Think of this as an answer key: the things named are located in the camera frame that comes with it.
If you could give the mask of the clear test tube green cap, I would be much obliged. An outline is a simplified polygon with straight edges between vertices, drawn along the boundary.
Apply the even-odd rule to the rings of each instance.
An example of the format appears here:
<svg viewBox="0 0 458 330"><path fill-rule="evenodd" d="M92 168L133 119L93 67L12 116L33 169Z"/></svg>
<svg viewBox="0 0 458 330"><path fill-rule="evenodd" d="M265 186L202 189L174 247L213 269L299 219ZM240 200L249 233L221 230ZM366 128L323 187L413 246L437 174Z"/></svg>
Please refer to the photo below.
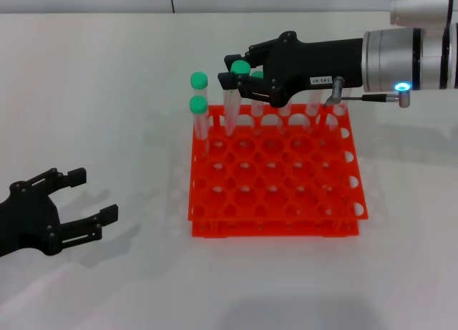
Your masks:
<svg viewBox="0 0 458 330"><path fill-rule="evenodd" d="M333 105L332 109L326 117L326 125L329 130L335 130L338 127L338 121L347 111L348 101L346 97L351 96L351 88L343 89L341 101L337 105Z"/></svg>
<svg viewBox="0 0 458 330"><path fill-rule="evenodd" d="M289 100L284 107L278 108L278 130L281 134L286 131L288 119L291 115L292 103Z"/></svg>
<svg viewBox="0 0 458 330"><path fill-rule="evenodd" d="M319 114L322 94L323 91L320 89L311 90L308 92L308 101L305 113L309 120L309 127L313 127L316 123L316 118Z"/></svg>
<svg viewBox="0 0 458 330"><path fill-rule="evenodd" d="M263 78L263 72L262 71L254 71L251 74L252 77L256 78ZM260 119L263 116L263 105L264 103L258 100L251 100L251 116L254 119ZM258 136L260 133L260 126L257 122L253 123L253 134L255 136Z"/></svg>
<svg viewBox="0 0 458 330"><path fill-rule="evenodd" d="M197 71L193 72L190 76L190 85L193 89L194 95L208 97L208 76L206 73Z"/></svg>
<svg viewBox="0 0 458 330"><path fill-rule="evenodd" d="M196 140L198 141L202 155L207 156L210 150L208 101L202 95L195 95L190 98L189 106L193 114L193 127Z"/></svg>
<svg viewBox="0 0 458 330"><path fill-rule="evenodd" d="M251 68L249 63L244 60L235 60L230 67L230 88L225 91L224 96L224 117L225 133L228 137L232 136L237 124L238 115L240 114L240 105L242 97L238 91L240 77L248 76Z"/></svg>

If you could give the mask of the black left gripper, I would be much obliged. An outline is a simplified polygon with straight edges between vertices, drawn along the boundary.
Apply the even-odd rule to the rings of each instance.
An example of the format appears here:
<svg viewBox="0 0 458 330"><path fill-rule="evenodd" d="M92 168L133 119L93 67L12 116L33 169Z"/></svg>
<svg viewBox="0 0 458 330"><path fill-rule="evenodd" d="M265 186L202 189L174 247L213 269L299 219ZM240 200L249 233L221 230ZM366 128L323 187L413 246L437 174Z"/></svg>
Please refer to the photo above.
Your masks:
<svg viewBox="0 0 458 330"><path fill-rule="evenodd" d="M118 221L116 204L87 218L60 223L57 207L48 195L87 182L84 168L67 174L52 168L29 180L10 185L9 197L0 203L0 257L25 248L47 256L102 239L102 229Z"/></svg>

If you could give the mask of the orange plastic test tube rack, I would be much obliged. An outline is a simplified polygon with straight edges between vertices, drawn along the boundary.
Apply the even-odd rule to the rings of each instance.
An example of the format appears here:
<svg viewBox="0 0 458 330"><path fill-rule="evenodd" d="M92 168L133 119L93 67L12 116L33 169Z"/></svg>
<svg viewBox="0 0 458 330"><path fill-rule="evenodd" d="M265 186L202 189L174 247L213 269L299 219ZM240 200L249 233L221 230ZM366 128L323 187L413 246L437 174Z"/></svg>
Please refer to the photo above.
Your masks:
<svg viewBox="0 0 458 330"><path fill-rule="evenodd" d="M284 117L240 109L232 135L223 107L209 108L208 142L193 140L192 235L347 237L368 218L349 114L303 104Z"/></svg>

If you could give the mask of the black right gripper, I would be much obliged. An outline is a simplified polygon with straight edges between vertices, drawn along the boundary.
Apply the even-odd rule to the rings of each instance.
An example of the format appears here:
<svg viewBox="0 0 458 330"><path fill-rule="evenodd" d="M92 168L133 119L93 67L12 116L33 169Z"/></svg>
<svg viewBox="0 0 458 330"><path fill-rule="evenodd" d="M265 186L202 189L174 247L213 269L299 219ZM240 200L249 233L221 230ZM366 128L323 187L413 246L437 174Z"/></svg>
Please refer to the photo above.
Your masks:
<svg viewBox="0 0 458 330"><path fill-rule="evenodd" d="M284 107L295 94L306 90L330 89L337 77L345 88L362 86L363 39L302 42L294 31L278 38L250 45L247 52L229 54L226 66L243 60L250 66L262 66L263 76L222 72L218 80L224 90L238 90L242 98Z"/></svg>

